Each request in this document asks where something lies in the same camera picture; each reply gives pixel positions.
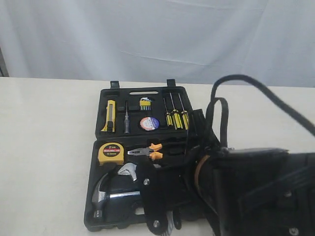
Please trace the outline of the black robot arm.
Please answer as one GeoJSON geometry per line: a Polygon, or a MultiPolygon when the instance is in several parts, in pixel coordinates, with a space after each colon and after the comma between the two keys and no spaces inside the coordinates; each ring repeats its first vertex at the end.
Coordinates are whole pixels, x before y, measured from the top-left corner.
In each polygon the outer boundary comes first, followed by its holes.
{"type": "Polygon", "coordinates": [[[193,171],[216,236],[312,236],[315,155],[281,148],[208,151],[193,171]]]}

